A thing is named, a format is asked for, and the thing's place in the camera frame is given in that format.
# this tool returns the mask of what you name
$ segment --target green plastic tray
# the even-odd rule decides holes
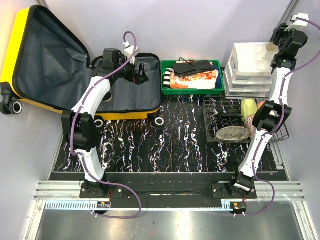
[[[220,95],[222,92],[225,91],[224,81],[222,80],[222,73],[220,68],[220,62],[218,60],[208,60],[209,62],[213,63],[213,65],[219,71],[219,76],[217,81],[220,80],[221,86],[220,88],[215,89],[172,89],[164,86],[164,72],[167,68],[172,68],[172,64],[175,64],[177,60],[163,60],[161,61],[161,78],[162,78],[162,93],[164,95]]]

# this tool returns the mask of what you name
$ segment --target black pouch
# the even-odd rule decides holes
[[[208,60],[172,64],[174,74],[178,77],[214,71],[216,68]]]

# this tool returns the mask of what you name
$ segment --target marble pattern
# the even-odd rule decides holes
[[[106,172],[234,172],[244,159],[248,143],[208,143],[203,97],[168,95],[162,99],[165,127],[147,119],[106,121],[98,154]],[[69,145],[62,143],[55,172],[83,172]],[[276,172],[268,145],[259,171]]]

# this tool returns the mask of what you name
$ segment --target suitcase lid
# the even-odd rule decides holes
[[[1,81],[9,82],[12,76],[18,96],[63,110],[60,98],[68,101],[75,87],[80,88],[79,94],[87,89],[82,81],[91,78],[89,66],[90,56],[82,42],[49,9],[34,5],[15,18]],[[61,85],[65,91],[58,91]],[[52,98],[58,104],[52,105]]]

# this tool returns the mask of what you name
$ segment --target white vent strip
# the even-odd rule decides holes
[[[142,208],[142,211],[159,212],[221,212],[232,211],[229,201],[221,201],[222,207],[187,207],[187,208]],[[47,210],[108,210],[108,211],[138,211],[139,208],[98,208],[98,201],[63,201],[49,200],[46,202]]]

